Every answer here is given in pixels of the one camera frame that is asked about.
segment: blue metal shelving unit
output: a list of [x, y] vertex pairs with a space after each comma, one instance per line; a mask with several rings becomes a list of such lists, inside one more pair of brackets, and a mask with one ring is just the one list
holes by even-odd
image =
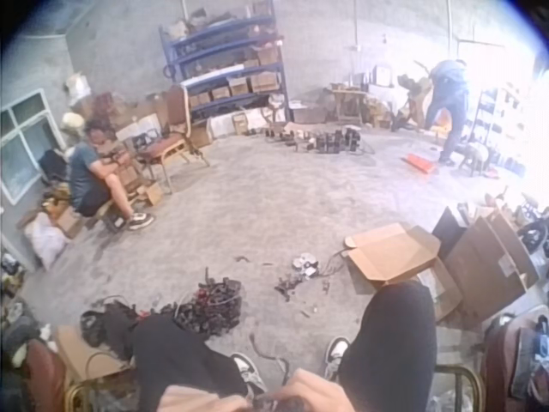
[[[181, 40], [171, 40], [166, 36], [166, 32], [162, 26], [159, 27], [160, 33], [160, 42], [164, 50], [164, 55], [166, 57], [166, 67], [165, 67], [165, 76], [170, 77], [173, 82], [181, 82], [187, 79], [187, 72], [185, 67], [188, 64], [199, 61], [203, 58], [209, 58], [217, 54], [234, 51], [237, 49], [250, 47], [251, 45], [260, 45], [263, 43], [274, 42], [280, 38], [278, 30], [276, 29], [276, 17], [275, 10], [273, 7], [272, 0], [269, 0], [271, 15], [258, 15], [253, 16], [247, 19], [238, 19], [229, 21], [227, 23], [221, 23], [214, 25], [212, 27], [207, 27], [197, 33], [193, 33], [190, 36], [181, 39]], [[199, 49], [199, 50], [189, 50], [193, 46], [196, 46], [201, 41], [206, 39], [212, 39], [217, 35], [224, 33], [233, 33], [238, 30], [241, 30], [250, 26], [263, 26], [270, 25], [274, 27], [274, 32], [269, 34], [258, 35], [255, 37], [248, 37], [245, 39], [237, 39], [234, 41], [229, 41], [226, 43], [221, 43], [217, 45], [212, 45], [210, 47]], [[254, 73], [259, 73], [262, 71], [277, 71], [281, 74], [281, 87], [279, 90], [273, 91], [271, 93], [283, 93], [286, 99], [286, 115], [289, 119], [289, 110], [288, 110], [288, 96], [287, 96], [287, 87], [286, 87], [286, 74], [284, 72], [284, 63], [282, 61], [282, 52], [281, 48], [278, 47], [279, 62], [274, 64], [267, 64], [264, 66], [248, 67], [242, 70], [233, 71], [231, 73], [226, 73], [218, 76], [209, 77], [202, 81], [196, 82], [187, 87], [187, 89], [192, 94], [193, 90], [201, 89], [208, 90], [208, 86], [211, 86], [209, 89], [217, 88], [223, 82], [228, 82], [227, 77], [238, 77], [246, 76]], [[236, 106], [236, 104], [242, 100], [253, 100], [260, 98], [262, 96], [268, 95], [268, 93], [248, 93], [240, 94], [236, 96], [231, 96], [225, 99], [213, 100], [209, 103], [195, 106], [191, 108], [192, 112], [204, 112], [207, 110], [215, 109], [216, 107], [230, 107]]]

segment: gray t-shirt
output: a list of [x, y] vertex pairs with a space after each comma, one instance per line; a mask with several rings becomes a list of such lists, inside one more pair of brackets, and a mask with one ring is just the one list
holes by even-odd
[[99, 158], [95, 149], [85, 142], [78, 143], [70, 157], [69, 186], [72, 205], [75, 209], [80, 207], [86, 193], [97, 185], [98, 178], [89, 170], [89, 167]]

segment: blue jeans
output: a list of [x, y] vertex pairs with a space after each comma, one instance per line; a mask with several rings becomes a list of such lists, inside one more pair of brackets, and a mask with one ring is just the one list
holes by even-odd
[[463, 126], [467, 120], [468, 97], [469, 93], [462, 85], [449, 79], [443, 78], [435, 83], [432, 102], [425, 115], [425, 129], [429, 130], [432, 127], [435, 117], [441, 109], [447, 109], [452, 117], [452, 130], [448, 134], [443, 152], [440, 154], [440, 161], [450, 158], [462, 137]]

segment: red object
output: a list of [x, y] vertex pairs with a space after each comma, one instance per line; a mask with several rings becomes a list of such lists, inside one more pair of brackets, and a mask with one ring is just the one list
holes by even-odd
[[434, 162], [416, 156], [415, 154], [409, 154], [407, 158], [403, 160], [425, 174], [429, 174], [437, 168]]

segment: metal rack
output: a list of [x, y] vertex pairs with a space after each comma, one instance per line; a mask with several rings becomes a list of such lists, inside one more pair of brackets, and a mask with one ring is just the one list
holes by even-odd
[[[249, 18], [237, 19], [228, 21], [225, 23], [216, 24], [198, 32], [195, 32], [184, 39], [172, 40], [169, 39], [165, 29], [160, 26], [160, 42], [164, 50], [166, 57], [166, 67], [164, 68], [164, 75], [173, 82], [183, 82], [190, 79], [190, 72], [188, 70], [190, 64], [198, 62], [204, 58], [210, 58], [212, 56], [221, 55], [222, 53], [232, 52], [239, 49], [245, 49], [253, 45], [262, 45], [268, 42], [276, 43], [279, 60], [274, 64], [265, 64], [255, 67], [244, 67], [241, 70], [233, 70], [230, 73], [219, 74], [218, 76], [211, 76], [207, 79], [193, 82], [186, 86], [190, 94], [197, 94], [201, 92], [209, 92], [210, 90], [222, 86], [228, 85], [228, 77], [242, 77], [247, 75], [253, 75], [263, 71], [280, 73], [280, 88], [271, 92], [251, 92], [248, 94], [238, 94], [225, 99], [212, 100], [209, 103], [204, 103], [198, 106], [191, 107], [191, 112], [194, 114], [208, 114], [215, 112], [222, 107], [229, 111], [237, 110], [241, 105], [254, 102], [256, 100], [263, 99], [271, 93], [284, 94], [286, 100], [286, 116], [289, 118], [288, 110], [288, 96], [286, 75], [284, 71], [284, 64], [282, 61], [281, 47], [277, 43], [281, 37], [278, 34], [276, 27], [275, 10], [272, 0], [268, 1], [270, 15], [255, 15]], [[236, 39], [226, 42], [215, 42], [215, 37], [223, 34], [237, 34], [238, 31], [242, 31], [247, 27], [254, 26], [269, 26], [271, 28], [270, 33], [264, 33], [256, 36], [249, 36], [243, 39]], [[205, 41], [213, 42], [212, 45], [207, 45], [201, 48], [201, 43]]]

